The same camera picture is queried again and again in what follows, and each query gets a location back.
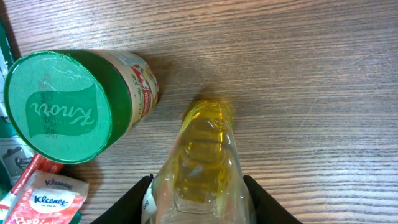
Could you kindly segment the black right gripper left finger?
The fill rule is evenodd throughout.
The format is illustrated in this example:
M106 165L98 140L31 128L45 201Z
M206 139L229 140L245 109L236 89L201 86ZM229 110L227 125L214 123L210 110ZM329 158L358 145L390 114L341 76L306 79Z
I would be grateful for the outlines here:
M91 224L135 224L141 222L144 195L153 181L152 174L144 176L131 187L114 205Z

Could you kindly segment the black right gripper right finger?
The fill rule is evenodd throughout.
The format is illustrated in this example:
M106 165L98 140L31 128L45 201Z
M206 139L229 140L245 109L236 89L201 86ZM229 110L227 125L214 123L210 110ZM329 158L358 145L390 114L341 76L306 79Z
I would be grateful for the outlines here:
M251 176L244 175L243 180L249 190L256 212L257 223L263 224L302 224L274 199Z

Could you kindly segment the yellow oil bottle silver cap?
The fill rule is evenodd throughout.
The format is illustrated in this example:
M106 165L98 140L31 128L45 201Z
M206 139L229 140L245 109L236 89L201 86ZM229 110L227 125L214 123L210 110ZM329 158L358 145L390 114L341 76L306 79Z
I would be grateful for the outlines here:
M142 202L142 223L255 223L228 105L194 102Z

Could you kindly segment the pink Kleenex tissue pack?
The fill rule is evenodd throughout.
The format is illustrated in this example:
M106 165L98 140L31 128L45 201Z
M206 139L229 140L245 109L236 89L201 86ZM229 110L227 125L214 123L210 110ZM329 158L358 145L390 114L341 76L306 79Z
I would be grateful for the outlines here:
M12 203L5 224L69 224L85 202L89 183L35 171Z

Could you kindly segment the red coffee stick sachet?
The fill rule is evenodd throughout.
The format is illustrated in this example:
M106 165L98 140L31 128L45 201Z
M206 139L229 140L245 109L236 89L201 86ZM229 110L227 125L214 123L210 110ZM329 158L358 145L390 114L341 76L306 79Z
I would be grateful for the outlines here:
M36 154L28 163L28 166L25 168L18 181L1 200L1 216L5 216L5 214L11 207L11 203L13 202L17 194L23 189L23 187L35 171L40 170L43 172L58 174L62 168L63 164L47 159L40 154Z

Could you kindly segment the green lid small jar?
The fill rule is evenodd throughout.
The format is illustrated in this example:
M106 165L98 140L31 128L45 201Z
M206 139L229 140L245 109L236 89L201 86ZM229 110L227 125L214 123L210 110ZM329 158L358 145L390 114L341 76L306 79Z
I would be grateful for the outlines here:
M9 69L7 115L36 153L63 164L92 160L156 106L159 84L140 56L119 50L48 50Z

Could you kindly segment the green 3M sponge packet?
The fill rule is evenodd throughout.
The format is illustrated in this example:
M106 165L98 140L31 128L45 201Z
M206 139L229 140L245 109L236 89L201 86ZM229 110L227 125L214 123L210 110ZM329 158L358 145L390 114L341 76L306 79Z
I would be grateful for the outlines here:
M6 112L4 87L14 56L4 26L1 26L1 198L19 180L33 158L33 151L17 135Z

